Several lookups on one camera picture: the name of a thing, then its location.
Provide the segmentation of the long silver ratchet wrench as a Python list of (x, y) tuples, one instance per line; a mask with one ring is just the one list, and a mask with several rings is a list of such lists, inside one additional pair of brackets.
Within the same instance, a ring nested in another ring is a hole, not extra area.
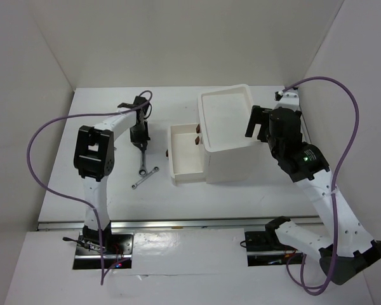
[(138, 174), (139, 176), (144, 177), (148, 173), (147, 167), (146, 167), (146, 155), (145, 155), (146, 148), (141, 148), (140, 152), (141, 152), (141, 158), (140, 158), (140, 168), (139, 168)]

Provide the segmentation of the white bottom drawer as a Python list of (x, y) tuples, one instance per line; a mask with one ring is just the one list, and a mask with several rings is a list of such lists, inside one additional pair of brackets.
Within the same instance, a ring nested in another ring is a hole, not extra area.
[(204, 147), (195, 145), (197, 123), (172, 125), (168, 128), (168, 156), (170, 177), (173, 185), (205, 180)]

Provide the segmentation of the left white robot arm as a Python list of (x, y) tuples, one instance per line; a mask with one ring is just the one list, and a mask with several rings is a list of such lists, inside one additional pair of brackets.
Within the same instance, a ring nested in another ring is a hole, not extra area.
[(138, 174), (144, 176), (145, 152), (150, 140), (147, 112), (149, 101), (137, 96), (132, 104), (122, 103), (125, 114), (113, 115), (95, 126), (83, 125), (77, 134), (74, 167), (83, 179), (84, 200), (93, 205), (87, 208), (83, 239), (100, 254), (112, 248), (111, 220), (107, 210), (107, 180), (115, 165), (114, 142), (125, 131), (130, 132), (131, 143), (142, 157)]

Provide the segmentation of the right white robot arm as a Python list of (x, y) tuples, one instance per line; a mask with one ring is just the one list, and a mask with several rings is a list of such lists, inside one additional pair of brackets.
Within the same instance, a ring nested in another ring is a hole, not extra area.
[(328, 235), (322, 237), (281, 216), (265, 226), (264, 241), (271, 249), (292, 247), (319, 262), (327, 279), (343, 285), (381, 259), (381, 241), (360, 223), (333, 180), (334, 173), (313, 144), (303, 140), (300, 111), (254, 105), (246, 129), (269, 146), (272, 157), (313, 204)]

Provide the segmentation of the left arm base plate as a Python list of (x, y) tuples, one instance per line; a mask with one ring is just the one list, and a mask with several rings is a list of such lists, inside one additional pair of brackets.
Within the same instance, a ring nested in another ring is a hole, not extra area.
[[(73, 270), (101, 269), (100, 245), (85, 241), (82, 234), (77, 238), (63, 237), (63, 241), (76, 246)], [(131, 269), (134, 234), (112, 234), (104, 248), (104, 269)]]

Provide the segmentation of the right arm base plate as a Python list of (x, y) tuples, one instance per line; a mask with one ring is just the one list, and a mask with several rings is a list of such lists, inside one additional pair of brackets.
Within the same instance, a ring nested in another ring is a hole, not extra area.
[(239, 245), (246, 250), (249, 267), (302, 263), (301, 252), (290, 246), (271, 243), (271, 238), (265, 231), (246, 231), (244, 240)]

